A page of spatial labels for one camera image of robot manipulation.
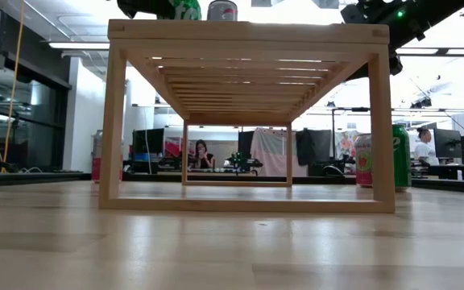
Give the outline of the wooden slatted shelf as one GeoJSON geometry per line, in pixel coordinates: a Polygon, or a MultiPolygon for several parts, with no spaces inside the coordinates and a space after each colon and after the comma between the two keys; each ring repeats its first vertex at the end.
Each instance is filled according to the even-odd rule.
{"type": "Polygon", "coordinates": [[[392,108],[385,25],[124,20],[110,41],[103,122],[100,209],[216,212],[393,213],[392,108]],[[134,67],[184,127],[292,123],[352,74],[369,77],[373,197],[360,201],[130,199],[120,195],[126,67],[134,67]]]}

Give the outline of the Celsius Peach Vibe can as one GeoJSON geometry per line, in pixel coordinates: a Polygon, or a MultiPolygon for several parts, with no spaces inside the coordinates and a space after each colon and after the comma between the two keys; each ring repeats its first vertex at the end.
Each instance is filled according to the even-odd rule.
{"type": "Polygon", "coordinates": [[[208,5],[208,21],[237,21],[238,7],[231,0],[213,0],[208,5]]]}

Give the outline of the red and silver can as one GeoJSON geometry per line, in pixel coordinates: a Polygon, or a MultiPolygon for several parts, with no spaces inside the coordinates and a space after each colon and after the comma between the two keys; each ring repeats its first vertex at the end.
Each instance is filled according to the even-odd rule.
{"type": "Polygon", "coordinates": [[[100,180],[102,162],[102,134],[102,130],[97,130],[93,135],[91,180],[94,183],[98,183],[100,180]]]}

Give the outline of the floral patterned cloth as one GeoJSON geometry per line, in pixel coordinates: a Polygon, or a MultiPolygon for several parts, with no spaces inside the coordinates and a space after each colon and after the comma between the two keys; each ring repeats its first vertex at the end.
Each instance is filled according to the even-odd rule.
{"type": "Polygon", "coordinates": [[[356,130],[336,131],[333,141],[334,157],[338,160],[342,159],[344,155],[355,157],[354,143],[357,136],[358,132],[356,130]]]}

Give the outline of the pale pink cloth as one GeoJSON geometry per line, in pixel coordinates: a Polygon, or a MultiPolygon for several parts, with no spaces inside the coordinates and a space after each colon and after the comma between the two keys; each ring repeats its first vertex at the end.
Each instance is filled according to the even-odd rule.
{"type": "Polygon", "coordinates": [[[260,176],[286,177],[286,140],[284,130],[256,128],[251,141],[251,156],[263,166],[260,176]]]}

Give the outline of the black cloth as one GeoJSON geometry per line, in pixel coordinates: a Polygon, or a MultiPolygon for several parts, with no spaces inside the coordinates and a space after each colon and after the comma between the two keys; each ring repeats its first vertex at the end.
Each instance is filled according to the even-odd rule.
{"type": "Polygon", "coordinates": [[[321,176],[331,160],[332,134],[330,130],[303,129],[296,132],[296,154],[300,166],[307,168],[307,176],[321,176]]]}

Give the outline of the red panel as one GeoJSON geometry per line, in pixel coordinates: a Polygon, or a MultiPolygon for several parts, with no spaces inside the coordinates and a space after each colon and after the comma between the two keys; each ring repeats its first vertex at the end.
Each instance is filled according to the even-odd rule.
{"type": "Polygon", "coordinates": [[[183,151],[183,139],[181,137],[164,138],[164,156],[168,158],[179,158],[183,151]]]}

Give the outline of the black background desk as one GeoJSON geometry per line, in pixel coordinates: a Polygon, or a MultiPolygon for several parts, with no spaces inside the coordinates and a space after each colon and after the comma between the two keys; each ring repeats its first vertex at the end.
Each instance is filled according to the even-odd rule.
{"type": "Polygon", "coordinates": [[[464,180],[464,164],[412,166],[412,178],[464,180]]]}

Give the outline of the ceiling strip lamp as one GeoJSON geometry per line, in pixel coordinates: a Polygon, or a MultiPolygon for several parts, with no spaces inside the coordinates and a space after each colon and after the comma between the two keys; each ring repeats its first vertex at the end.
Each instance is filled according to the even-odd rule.
{"type": "Polygon", "coordinates": [[[77,51],[106,51],[110,48],[109,43],[91,42],[50,42],[48,45],[55,49],[77,51]]]}
{"type": "Polygon", "coordinates": [[[399,48],[402,56],[464,56],[464,48],[399,48]]]}

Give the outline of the person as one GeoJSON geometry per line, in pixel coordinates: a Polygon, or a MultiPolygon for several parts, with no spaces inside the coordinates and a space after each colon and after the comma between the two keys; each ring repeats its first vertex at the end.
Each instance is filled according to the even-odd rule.
{"type": "Polygon", "coordinates": [[[195,164],[197,169],[214,169],[215,162],[213,154],[208,152],[208,148],[204,140],[199,139],[195,145],[195,164]]]}
{"type": "Polygon", "coordinates": [[[430,145],[433,136],[429,129],[420,127],[416,129],[418,132],[418,141],[414,149],[414,159],[428,165],[438,165],[439,159],[436,156],[434,148],[430,145]]]}

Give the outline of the black device with green lights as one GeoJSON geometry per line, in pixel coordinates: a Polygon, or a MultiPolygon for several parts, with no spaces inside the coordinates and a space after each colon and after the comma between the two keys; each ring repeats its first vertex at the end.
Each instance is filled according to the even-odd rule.
{"type": "Polygon", "coordinates": [[[259,174],[257,168],[263,167],[263,164],[258,159],[245,158],[240,152],[233,152],[226,160],[232,166],[233,171],[237,176],[240,173],[252,172],[257,176],[259,174]]]}

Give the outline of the black aluminium rig frame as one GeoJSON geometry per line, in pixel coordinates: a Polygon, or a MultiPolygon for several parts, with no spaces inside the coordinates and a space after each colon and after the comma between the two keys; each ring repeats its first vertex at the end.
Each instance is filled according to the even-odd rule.
{"type": "MultiPolygon", "coordinates": [[[[255,182],[255,183],[283,183],[284,177],[258,177],[258,176],[225,176],[211,174],[209,176],[190,176],[190,180],[197,181],[232,181],[232,182],[255,182]]],[[[68,173],[0,173],[0,186],[17,184],[41,184],[64,181],[91,180],[89,173],[68,172],[68,173]]],[[[123,181],[130,182],[181,182],[181,175],[143,175],[124,173],[123,181]]],[[[328,184],[328,185],[356,185],[354,177],[338,176],[311,176],[294,177],[293,184],[328,184]]],[[[464,180],[426,180],[413,179],[412,187],[419,189],[432,189],[449,192],[464,193],[464,180]]]]}

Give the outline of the pink strawberry soda can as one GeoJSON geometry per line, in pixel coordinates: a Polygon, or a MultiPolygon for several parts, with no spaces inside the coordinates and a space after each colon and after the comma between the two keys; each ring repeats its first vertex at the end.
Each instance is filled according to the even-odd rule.
{"type": "Polygon", "coordinates": [[[361,134],[354,143],[356,183],[362,187],[371,187],[372,180],[372,156],[371,156],[371,134],[361,134]]]}

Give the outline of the black framed glass partition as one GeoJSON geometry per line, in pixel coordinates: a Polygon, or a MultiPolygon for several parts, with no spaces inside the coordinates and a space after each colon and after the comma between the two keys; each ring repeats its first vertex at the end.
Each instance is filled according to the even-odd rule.
{"type": "Polygon", "coordinates": [[[29,0],[0,0],[0,162],[20,168],[62,166],[70,64],[10,14],[29,0]]]}

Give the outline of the green Sprite can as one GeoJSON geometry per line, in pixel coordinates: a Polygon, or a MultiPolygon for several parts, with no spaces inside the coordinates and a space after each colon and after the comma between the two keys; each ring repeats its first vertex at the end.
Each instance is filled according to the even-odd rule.
{"type": "Polygon", "coordinates": [[[392,137],[396,191],[404,192],[412,183],[410,143],[405,126],[393,125],[392,137]]]}
{"type": "Polygon", "coordinates": [[[157,19],[201,20],[201,6],[198,0],[161,0],[164,7],[157,19]]]}

